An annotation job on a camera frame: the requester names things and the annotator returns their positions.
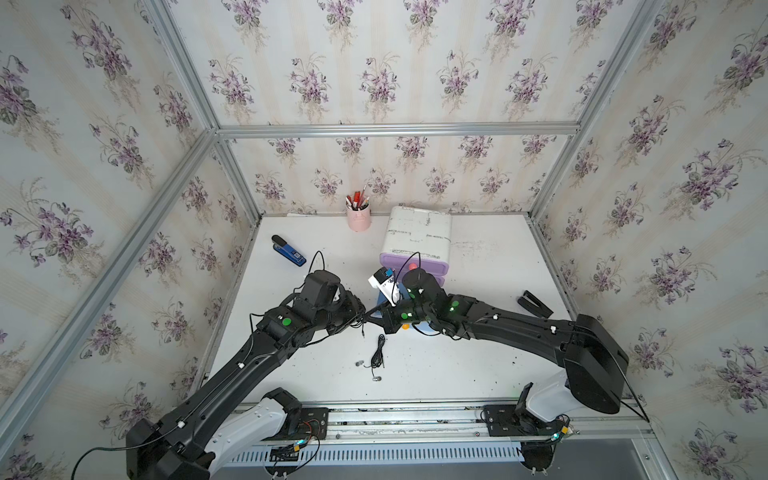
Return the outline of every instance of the vent grille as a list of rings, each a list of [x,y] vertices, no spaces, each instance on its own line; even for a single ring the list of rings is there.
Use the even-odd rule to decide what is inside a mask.
[[[254,446],[233,458],[228,467],[264,465],[272,447]],[[312,444],[299,452],[301,465],[315,453]],[[411,465],[416,463],[522,462],[520,442],[440,442],[385,445],[321,445],[312,465]]]

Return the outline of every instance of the floral wallpaper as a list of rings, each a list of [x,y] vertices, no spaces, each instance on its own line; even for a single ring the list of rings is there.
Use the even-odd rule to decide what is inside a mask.
[[[637,3],[189,0],[169,6],[226,125],[575,119]],[[663,30],[649,58],[663,53],[661,42],[674,38],[675,22],[685,15],[670,16],[671,33]]]
[[[395,205],[450,212],[527,211],[564,135],[281,138],[232,143],[267,214],[343,212],[366,189],[375,212]]]
[[[147,20],[141,2],[0,4],[0,402],[202,131]]]
[[[189,98],[141,1],[0,3],[0,402],[200,135]],[[182,399],[248,231],[207,158],[0,478],[68,477],[86,449]],[[122,478],[122,462],[81,468]]]
[[[210,214],[201,216],[200,211]],[[14,477],[25,472],[40,479],[68,475],[85,450],[121,446],[139,419],[156,420],[182,402],[220,319],[249,234],[243,207],[222,167],[208,157],[94,324],[79,356],[29,426],[28,438],[7,459],[2,478],[27,478]],[[55,261],[63,267],[63,260],[56,259],[39,268]],[[4,325],[0,333],[0,348],[15,334],[15,324],[8,326],[8,332]],[[23,341],[16,347],[21,354],[2,351],[4,385],[7,377],[16,378],[14,369],[27,365],[20,363]],[[65,435],[64,445],[60,439]],[[80,474],[122,478],[124,456],[89,456]]]
[[[679,478],[768,467],[767,62],[765,2],[667,0],[538,221]]]

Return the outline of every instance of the purple flower pattern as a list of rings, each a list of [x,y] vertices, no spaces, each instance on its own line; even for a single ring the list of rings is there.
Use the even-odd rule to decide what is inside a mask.
[[[240,57],[228,56],[224,63],[218,60],[209,60],[208,65],[213,69],[208,80],[214,84],[211,91],[214,94],[222,94],[224,112],[237,121],[237,123],[249,124],[253,110],[248,105],[253,103],[250,92],[253,87],[248,83],[248,78],[241,74],[236,64],[240,63]]]
[[[682,169],[688,175],[688,180],[682,184],[674,184],[663,196],[667,205],[662,213],[669,213],[670,218],[679,220],[688,216],[696,220],[694,208],[698,206],[703,211],[713,208],[718,200],[728,201],[736,186],[739,185],[739,172],[744,161],[757,167],[759,163],[768,164],[761,157],[760,150],[735,150],[733,142],[723,139],[712,151],[696,151],[696,160],[685,164]]]
[[[616,192],[616,198],[614,198],[614,207],[608,212],[607,219],[603,224],[607,227],[606,235],[609,237],[618,237],[621,233],[621,229],[634,223],[640,225],[643,223],[643,212],[650,210],[643,200],[643,188],[637,187],[637,182],[634,182],[623,192]]]
[[[339,42],[339,50],[352,46],[354,37],[352,25],[352,13],[355,8],[355,1],[362,3],[362,0],[317,0],[317,6],[320,10],[328,12],[326,15],[326,30],[329,33],[330,41]]]
[[[569,42],[579,42],[576,51],[579,48],[589,46],[589,43],[594,40],[594,36],[598,32],[600,22],[605,15],[608,15],[608,11],[614,5],[621,5],[622,3],[624,3],[624,0],[578,0],[576,2],[578,18],[576,18],[576,26],[571,28],[571,40]]]
[[[147,419],[152,421],[160,416],[161,408],[156,402],[150,402],[144,389],[147,387],[145,382],[137,382],[135,386],[128,386],[123,394],[123,399],[118,399],[111,403],[109,413],[98,424],[104,430],[109,430],[112,434],[110,442],[120,442],[128,434],[139,420]]]
[[[120,363],[121,350],[129,349],[134,353],[136,338],[118,326],[117,320],[109,313],[115,308],[114,303],[110,303],[108,312],[101,315],[96,327],[91,330],[91,335],[85,340],[83,350],[80,351],[81,359],[93,358],[94,353],[97,353],[104,357],[104,363],[112,360]]]
[[[288,212],[291,214],[299,215],[317,215],[317,209],[314,205],[305,204],[304,202],[298,200],[291,200],[290,209]]]
[[[621,260],[616,260],[616,255],[610,255],[607,259],[598,258],[598,264],[594,269],[587,295],[595,300],[599,300],[605,292],[618,294],[621,291],[621,284],[626,283],[619,274]]]
[[[160,344],[176,342],[177,346],[187,346],[187,340],[194,341],[194,328],[184,318],[182,302],[171,298],[168,308],[154,312],[152,329],[160,334]]]
[[[598,171],[598,164],[603,161],[603,156],[598,153],[598,143],[594,138],[590,138],[587,144],[578,149],[576,153],[576,165],[571,172],[571,188],[581,185],[584,178]]]
[[[133,65],[123,52],[123,41],[92,10],[65,4],[60,11],[72,25],[72,43],[83,51],[85,67],[101,68],[106,77],[104,86],[114,101],[120,104],[125,100],[136,111],[141,102],[136,88],[139,80],[128,74]]]
[[[22,80],[22,75],[27,73],[29,70],[16,55],[8,56],[0,73],[0,121],[12,127],[7,132],[9,135],[22,136],[24,143],[32,151],[37,151],[35,142],[39,135],[58,153],[58,139],[61,134],[54,129],[58,120],[44,118],[48,109],[40,108],[29,98],[29,89],[23,86]]]
[[[501,190],[504,185],[509,183],[509,175],[500,171],[498,168],[489,168],[488,171],[485,172],[485,176],[480,179],[479,183],[481,198],[488,203],[496,198],[498,191]]]
[[[192,257],[197,261],[197,269],[208,272],[213,278],[219,278],[221,275],[221,262],[214,252],[214,239],[203,238],[201,241],[193,242]]]
[[[634,295],[640,297],[644,305],[653,303],[658,310],[661,300],[667,305],[681,298],[687,302],[689,295],[696,289],[699,276],[717,279],[710,264],[691,262],[692,255],[686,247],[674,253],[662,250],[661,257],[650,260],[655,267],[654,272],[644,273],[635,280],[641,283],[641,287]]]
[[[579,279],[576,259],[571,258],[566,262],[560,262],[560,278],[571,292],[575,292],[578,289]]]
[[[745,413],[768,409],[768,347],[754,349],[736,342],[720,347],[720,357],[724,365],[707,360],[694,366],[702,372],[694,386],[702,387],[704,398],[722,404],[731,415],[734,404]]]
[[[366,99],[365,114],[371,114],[373,121],[384,121],[386,115],[392,111],[392,104],[395,102],[395,89],[400,85],[397,83],[397,75],[392,71],[392,63],[399,58],[397,55],[387,54],[381,60],[374,57],[366,58],[366,65],[372,70],[362,71],[360,78],[360,91],[368,94]]]
[[[383,168],[372,168],[366,179],[366,185],[371,189],[371,197],[380,201],[386,200],[389,189],[396,183],[395,177]]]
[[[188,359],[182,365],[181,369],[174,373],[174,380],[168,384],[170,389],[177,394],[177,401],[182,403],[192,393],[194,378],[197,376],[199,362],[196,356]]]
[[[267,143],[275,147],[275,155],[281,164],[288,168],[293,168],[299,162],[296,156],[296,144],[301,142],[301,138],[270,138]]]
[[[256,181],[253,183],[253,186],[258,194],[264,196],[264,200],[273,210],[280,211],[286,194],[283,184],[277,180],[278,175],[277,172],[269,172],[267,175],[256,174]]]
[[[434,34],[432,23],[435,21],[440,2],[448,3],[448,0],[402,0],[402,5],[410,12],[410,22],[406,25],[410,34],[411,43],[418,42],[419,50],[429,45]]]
[[[667,336],[667,329],[651,332],[641,328],[637,341],[630,345],[630,372],[647,374],[648,370],[657,370],[666,378],[674,374],[675,359],[670,353],[674,342]]]
[[[458,158],[458,165],[464,170],[474,171],[478,165],[482,165],[482,158],[488,156],[488,150],[493,147],[493,138],[487,135],[465,136],[458,148],[462,156]]]
[[[697,0],[669,0],[654,19],[654,33],[643,47],[645,65],[640,71],[661,64],[660,56],[678,33],[689,31],[696,23]]]
[[[424,185],[429,189],[429,199],[435,202],[442,201],[449,185],[455,182],[453,172],[445,171],[445,168],[432,168],[429,176],[424,179]]]
[[[598,85],[600,74],[605,66],[605,60],[600,60],[598,66],[594,71],[589,72],[585,77],[581,79],[581,85],[579,85],[576,93],[581,94],[581,99],[571,106],[571,118],[578,119],[584,107],[587,105],[589,97],[592,96],[592,91]]]
[[[469,86],[469,82],[476,80],[480,72],[475,68],[475,62],[479,58],[467,59],[464,52],[458,55],[453,50],[446,57],[445,67],[438,70],[437,75],[442,84],[442,107],[449,108],[449,114],[458,110],[466,102],[464,92]]]
[[[304,62],[301,58],[291,60],[296,69],[290,72],[290,90],[301,95],[296,103],[299,106],[299,114],[306,114],[311,124],[320,123],[323,113],[327,110],[323,107],[328,102],[328,81],[320,71],[319,64],[325,60],[322,55],[311,54]]]
[[[243,224],[240,215],[237,213],[237,198],[232,194],[219,194],[219,208],[221,209],[221,219],[230,223],[233,227],[240,228]]]
[[[641,108],[639,115],[629,122],[632,135],[623,137],[616,147],[616,151],[620,152],[616,165],[621,164],[621,168],[638,165],[637,155],[647,157],[650,149],[661,143],[672,114],[680,111],[685,111],[685,107],[680,105],[679,100],[667,103],[664,97],[656,95],[653,106]]]
[[[535,164],[541,156],[541,151],[557,139],[557,135],[523,135],[523,155],[520,156],[523,168]]]
[[[312,179],[312,185],[319,190],[323,201],[333,204],[336,202],[336,192],[339,185],[344,182],[339,175],[329,172],[326,168],[315,169],[315,177]]]
[[[564,241],[562,247],[567,249],[576,240],[586,240],[588,230],[590,230],[590,227],[587,225],[587,214],[584,213],[584,208],[579,207],[575,212],[569,212],[563,234],[561,235]]]
[[[491,63],[503,61],[509,51],[517,48],[515,37],[525,35],[525,21],[533,16],[535,0],[492,0],[491,11],[485,16],[495,23],[485,37],[485,49],[491,52]]]
[[[523,60],[523,72],[516,71],[506,88],[506,91],[514,94],[511,99],[504,103],[504,113],[509,116],[509,121],[520,120],[525,114],[532,111],[531,109],[538,102],[541,92],[547,87],[549,77],[545,71],[546,66],[555,59],[556,57],[546,54],[536,62],[533,61],[533,58]]]
[[[243,43],[250,40],[253,50],[258,52],[266,45],[266,29],[261,23],[261,6],[268,0],[221,0],[221,5],[235,14],[235,29]]]
[[[60,274],[75,285],[81,283],[81,275],[96,278],[105,264],[100,253],[104,242],[89,240],[94,231],[82,223],[82,210],[71,208],[64,202],[37,198],[45,189],[40,180],[41,177],[35,178],[28,189],[22,181],[18,193],[24,207],[21,210],[8,208],[0,214],[2,225],[25,231],[22,235],[14,235],[15,248],[11,252],[26,252],[34,267],[55,257]]]
[[[4,343],[8,333],[0,329],[0,338],[0,343]],[[19,358],[26,346],[26,342],[21,342],[14,349],[0,352],[0,397],[10,396],[29,370],[29,359]]]
[[[152,91],[160,99],[158,112],[163,115],[166,127],[175,127],[179,142],[185,148],[192,148],[197,139],[197,130],[192,127],[189,102],[170,84],[170,73],[163,74],[163,84],[155,85]]]
[[[240,245],[235,245],[235,247],[227,254],[227,258],[232,260],[230,265],[233,269],[240,265],[240,261],[243,259],[243,252],[244,250]]]
[[[750,480],[743,467],[747,454],[742,453],[738,446],[732,446],[737,443],[737,437],[735,432],[727,430],[716,434],[699,422],[694,438],[688,442],[681,439],[677,446],[684,458],[680,462],[681,470],[692,477],[701,473],[719,480]]]
[[[730,107],[738,108],[739,96],[747,97],[749,86],[765,76],[768,67],[768,28],[763,27],[766,21],[768,15],[758,28],[736,37],[739,43],[730,53],[733,65],[723,72],[722,78],[715,77],[715,88],[707,94],[707,98],[719,98],[708,114],[723,113]]]
[[[130,125],[120,121],[120,117],[112,123],[109,118],[99,118],[99,124],[89,124],[91,133],[101,144],[101,161],[115,167],[122,167],[128,174],[128,180],[137,187],[154,188],[152,166],[139,152],[136,139],[139,133]]]
[[[163,232],[157,232],[138,261],[147,276],[157,272],[157,277],[165,288],[170,287],[169,281],[179,285],[181,277],[181,258],[174,258],[176,248],[170,244],[169,238],[168,235],[163,235]]]
[[[52,454],[48,459],[39,461],[37,455],[28,448],[34,440],[34,435],[22,436],[22,447],[14,449],[5,466],[6,480],[49,480],[66,477],[69,466],[62,465],[63,456],[57,458]]]
[[[397,166],[402,166],[406,173],[413,172],[422,164],[420,159],[424,158],[427,147],[427,137],[397,137],[395,150],[401,152]]]
[[[351,166],[360,163],[360,149],[362,143],[368,141],[368,137],[346,137],[337,138],[336,143],[341,147],[341,155],[344,156],[344,161]]]
[[[208,321],[208,326],[216,326],[221,316],[221,307],[224,305],[224,298],[216,296],[215,290],[211,290],[208,295],[208,306],[203,310],[203,316]]]
[[[211,202],[208,201],[208,192],[205,190],[204,182],[200,177],[195,177],[187,184],[187,189],[181,193],[181,200],[187,211],[194,209],[197,221],[210,223],[212,213],[210,211]]]

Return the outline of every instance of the black clip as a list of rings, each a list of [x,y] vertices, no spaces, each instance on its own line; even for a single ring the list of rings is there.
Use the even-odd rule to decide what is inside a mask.
[[[533,293],[527,290],[518,298],[518,305],[530,312],[531,315],[539,318],[549,318],[552,316],[552,313],[554,313],[544,304],[544,302],[536,298]]]

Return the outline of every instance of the blue stapler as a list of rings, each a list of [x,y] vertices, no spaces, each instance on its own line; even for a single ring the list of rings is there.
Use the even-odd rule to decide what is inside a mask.
[[[275,249],[277,253],[294,262],[297,266],[302,266],[304,263],[306,263],[306,258],[304,258],[301,253],[297,252],[296,249],[290,246],[285,240],[280,238],[279,235],[272,235],[272,243],[272,248]]]

